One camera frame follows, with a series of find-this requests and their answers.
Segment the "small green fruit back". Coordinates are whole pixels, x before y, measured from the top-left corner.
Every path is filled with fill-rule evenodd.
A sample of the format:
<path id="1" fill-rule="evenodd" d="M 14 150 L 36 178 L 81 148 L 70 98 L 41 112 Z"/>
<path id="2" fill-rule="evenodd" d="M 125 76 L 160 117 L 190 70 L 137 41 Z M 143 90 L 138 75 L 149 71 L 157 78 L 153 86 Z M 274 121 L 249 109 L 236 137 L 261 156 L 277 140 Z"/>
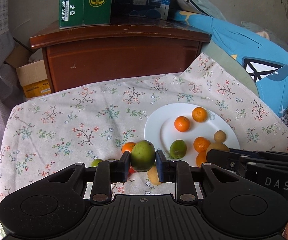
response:
<path id="1" fill-rule="evenodd" d="M 98 165 L 99 163 L 101 163 L 102 161 L 103 161 L 103 160 L 100 159 L 100 158 L 97 158 L 97 159 L 93 160 L 92 163 L 91 163 L 91 167 L 97 167 L 97 165 Z"/>

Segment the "red tomato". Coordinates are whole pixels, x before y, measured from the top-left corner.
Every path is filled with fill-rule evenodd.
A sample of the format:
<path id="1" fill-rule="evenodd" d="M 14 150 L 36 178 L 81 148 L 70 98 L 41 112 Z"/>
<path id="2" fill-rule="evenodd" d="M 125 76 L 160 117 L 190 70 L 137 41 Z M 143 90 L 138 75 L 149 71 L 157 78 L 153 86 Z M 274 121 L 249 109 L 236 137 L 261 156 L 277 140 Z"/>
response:
<path id="1" fill-rule="evenodd" d="M 128 173 L 129 173 L 129 174 L 133 174 L 133 173 L 135 173 L 135 170 L 134 170 L 132 167 L 130 167 Z"/>

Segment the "small orange front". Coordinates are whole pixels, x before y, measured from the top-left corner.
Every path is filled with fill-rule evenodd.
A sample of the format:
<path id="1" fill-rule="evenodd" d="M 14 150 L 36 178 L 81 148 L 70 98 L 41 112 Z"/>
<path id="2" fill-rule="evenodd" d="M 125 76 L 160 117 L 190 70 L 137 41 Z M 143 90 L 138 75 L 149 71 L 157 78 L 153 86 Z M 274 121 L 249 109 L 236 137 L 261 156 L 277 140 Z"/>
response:
<path id="1" fill-rule="evenodd" d="M 206 162 L 206 151 L 201 151 L 196 156 L 196 165 L 201 167 L 202 163 Z"/>

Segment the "small orange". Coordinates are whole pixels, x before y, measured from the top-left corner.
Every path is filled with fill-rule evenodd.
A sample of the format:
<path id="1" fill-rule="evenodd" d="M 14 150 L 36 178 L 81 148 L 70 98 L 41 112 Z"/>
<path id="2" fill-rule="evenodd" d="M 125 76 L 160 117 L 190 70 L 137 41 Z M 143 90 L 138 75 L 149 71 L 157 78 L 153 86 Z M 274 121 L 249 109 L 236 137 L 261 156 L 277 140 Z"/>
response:
<path id="1" fill-rule="evenodd" d="M 122 148 L 121 148 L 122 153 L 124 153 L 124 152 L 126 152 L 126 151 L 131 152 L 131 151 L 133 150 L 133 148 L 134 148 L 135 145 L 136 145 L 135 142 L 127 142 L 127 143 L 125 143 L 125 144 L 122 146 Z"/>
<path id="2" fill-rule="evenodd" d="M 192 111 L 192 118 L 196 122 L 205 122 L 208 118 L 208 112 L 203 107 L 196 107 Z"/>
<path id="3" fill-rule="evenodd" d="M 196 165 L 201 167 L 202 163 L 206 162 L 206 151 L 201 151 L 196 156 Z"/>

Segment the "brown kiwi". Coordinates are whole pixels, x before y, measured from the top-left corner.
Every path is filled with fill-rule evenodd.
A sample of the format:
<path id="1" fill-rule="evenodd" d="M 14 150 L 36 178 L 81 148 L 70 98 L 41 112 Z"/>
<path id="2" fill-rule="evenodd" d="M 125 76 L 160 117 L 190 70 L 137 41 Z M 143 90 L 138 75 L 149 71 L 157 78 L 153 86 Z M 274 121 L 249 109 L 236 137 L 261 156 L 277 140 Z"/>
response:
<path id="1" fill-rule="evenodd" d="M 219 131 L 215 132 L 213 138 L 214 138 L 215 142 L 223 143 L 226 141 L 227 135 L 224 131 L 219 130 Z"/>
<path id="2" fill-rule="evenodd" d="M 153 185 L 160 185 L 161 181 L 159 180 L 158 172 L 156 166 L 153 166 L 148 172 L 148 179 Z"/>
<path id="3" fill-rule="evenodd" d="M 206 153 L 208 153 L 211 150 L 230 151 L 229 148 L 224 143 L 221 142 L 211 143 L 206 149 Z"/>

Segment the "small orange back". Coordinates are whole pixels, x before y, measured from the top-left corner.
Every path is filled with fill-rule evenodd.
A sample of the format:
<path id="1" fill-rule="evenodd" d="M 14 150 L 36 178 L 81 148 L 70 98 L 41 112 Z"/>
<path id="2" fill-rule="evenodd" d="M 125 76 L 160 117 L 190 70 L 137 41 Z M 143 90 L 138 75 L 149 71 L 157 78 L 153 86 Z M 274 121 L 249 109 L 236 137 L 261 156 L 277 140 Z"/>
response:
<path id="1" fill-rule="evenodd" d="M 124 153 L 124 152 L 126 152 L 126 151 L 131 152 L 131 151 L 133 150 L 133 148 L 134 148 L 135 145 L 136 145 L 135 142 L 127 142 L 127 143 L 125 143 L 125 144 L 122 146 L 122 148 L 121 148 L 122 153 Z"/>

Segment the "large orange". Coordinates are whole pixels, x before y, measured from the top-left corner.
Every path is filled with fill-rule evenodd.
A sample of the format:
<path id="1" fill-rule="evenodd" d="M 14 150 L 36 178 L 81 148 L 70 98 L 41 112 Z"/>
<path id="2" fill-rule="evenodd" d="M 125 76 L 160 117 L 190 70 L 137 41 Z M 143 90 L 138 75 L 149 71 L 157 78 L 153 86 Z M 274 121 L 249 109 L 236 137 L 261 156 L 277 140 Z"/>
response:
<path id="1" fill-rule="evenodd" d="M 193 148 L 198 152 L 206 151 L 211 142 L 205 137 L 197 137 L 193 142 Z"/>

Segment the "brown kiwi front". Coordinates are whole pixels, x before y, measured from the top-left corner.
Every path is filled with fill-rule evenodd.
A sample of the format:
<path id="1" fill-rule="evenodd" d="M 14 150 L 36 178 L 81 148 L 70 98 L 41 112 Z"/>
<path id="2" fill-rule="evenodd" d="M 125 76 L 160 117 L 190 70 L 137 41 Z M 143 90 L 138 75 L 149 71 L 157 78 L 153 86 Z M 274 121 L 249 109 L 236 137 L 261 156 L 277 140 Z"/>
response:
<path id="1" fill-rule="evenodd" d="M 229 148 L 224 143 L 221 142 L 211 143 L 206 149 L 206 153 L 208 153 L 211 150 L 230 151 Z"/>

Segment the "white plate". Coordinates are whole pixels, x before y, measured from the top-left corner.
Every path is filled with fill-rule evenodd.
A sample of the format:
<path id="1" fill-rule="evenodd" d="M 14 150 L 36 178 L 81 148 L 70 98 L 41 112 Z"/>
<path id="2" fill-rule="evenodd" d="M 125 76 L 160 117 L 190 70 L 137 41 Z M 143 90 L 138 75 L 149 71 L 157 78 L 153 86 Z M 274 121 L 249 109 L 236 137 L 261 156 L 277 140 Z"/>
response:
<path id="1" fill-rule="evenodd" d="M 144 127 L 144 139 L 153 144 L 156 150 L 161 150 L 166 158 L 169 158 L 169 148 L 175 140 L 183 140 L 187 145 L 186 155 L 182 158 L 190 166 L 196 166 L 198 152 L 193 148 L 193 142 L 197 137 L 205 137 L 214 142 L 213 135 L 216 131 L 223 131 L 227 135 L 224 142 L 229 148 L 240 148 L 240 143 L 234 130 L 219 115 L 208 110 L 208 119 L 199 123 L 193 120 L 192 111 L 196 105 L 190 103 L 172 103 L 155 110 L 147 119 Z M 185 116 L 190 120 L 190 129 L 179 132 L 174 121 L 179 116 Z"/>

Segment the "blue plush pillow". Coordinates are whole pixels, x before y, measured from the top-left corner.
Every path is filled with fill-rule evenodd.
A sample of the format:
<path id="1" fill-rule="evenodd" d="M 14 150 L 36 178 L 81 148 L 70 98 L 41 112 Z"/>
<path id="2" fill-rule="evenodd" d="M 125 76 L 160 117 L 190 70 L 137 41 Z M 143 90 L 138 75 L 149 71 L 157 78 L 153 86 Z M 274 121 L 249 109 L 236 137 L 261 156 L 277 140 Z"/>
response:
<path id="1" fill-rule="evenodd" d="M 254 81 L 259 98 L 279 117 L 288 109 L 288 52 L 247 29 L 211 16 L 178 10 L 173 19 L 211 35 Z"/>

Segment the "brown wooden cabinet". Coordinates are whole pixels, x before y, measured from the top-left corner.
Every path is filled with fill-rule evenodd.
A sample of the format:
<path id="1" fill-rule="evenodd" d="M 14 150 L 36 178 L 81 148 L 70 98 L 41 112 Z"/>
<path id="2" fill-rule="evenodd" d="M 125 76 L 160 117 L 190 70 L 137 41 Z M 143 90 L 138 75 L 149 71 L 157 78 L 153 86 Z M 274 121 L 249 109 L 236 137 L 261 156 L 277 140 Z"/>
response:
<path id="1" fill-rule="evenodd" d="M 177 22 L 131 17 L 127 22 L 60 29 L 30 38 L 41 49 L 52 92 L 88 83 L 183 72 L 211 35 Z"/>

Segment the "cardboard box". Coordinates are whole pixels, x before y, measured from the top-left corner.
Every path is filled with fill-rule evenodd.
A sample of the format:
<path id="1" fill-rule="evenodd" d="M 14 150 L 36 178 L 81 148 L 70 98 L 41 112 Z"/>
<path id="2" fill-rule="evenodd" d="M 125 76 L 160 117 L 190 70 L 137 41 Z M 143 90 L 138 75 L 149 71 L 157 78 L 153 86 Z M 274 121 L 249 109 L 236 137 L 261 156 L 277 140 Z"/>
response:
<path id="1" fill-rule="evenodd" d="M 26 98 L 51 94 L 41 49 L 31 53 L 19 44 L 5 62 L 15 68 Z"/>

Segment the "green carton box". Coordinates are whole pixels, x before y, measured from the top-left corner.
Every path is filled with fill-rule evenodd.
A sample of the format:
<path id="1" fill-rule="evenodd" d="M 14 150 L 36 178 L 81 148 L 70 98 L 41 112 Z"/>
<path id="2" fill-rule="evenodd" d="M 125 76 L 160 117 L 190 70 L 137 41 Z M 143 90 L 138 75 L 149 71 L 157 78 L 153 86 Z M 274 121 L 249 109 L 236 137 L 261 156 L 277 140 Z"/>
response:
<path id="1" fill-rule="evenodd" d="M 110 23 L 112 0 L 59 0 L 59 28 Z"/>

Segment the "grey zip cushion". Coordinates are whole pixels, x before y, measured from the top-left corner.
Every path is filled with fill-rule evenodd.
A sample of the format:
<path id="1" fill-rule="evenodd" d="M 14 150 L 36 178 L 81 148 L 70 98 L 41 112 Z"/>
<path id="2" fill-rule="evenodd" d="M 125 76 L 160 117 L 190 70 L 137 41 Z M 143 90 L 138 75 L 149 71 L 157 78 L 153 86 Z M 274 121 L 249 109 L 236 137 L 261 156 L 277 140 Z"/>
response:
<path id="1" fill-rule="evenodd" d="M 227 20 L 221 11 L 209 0 L 177 0 L 177 3 L 183 11 L 203 14 L 223 21 Z"/>

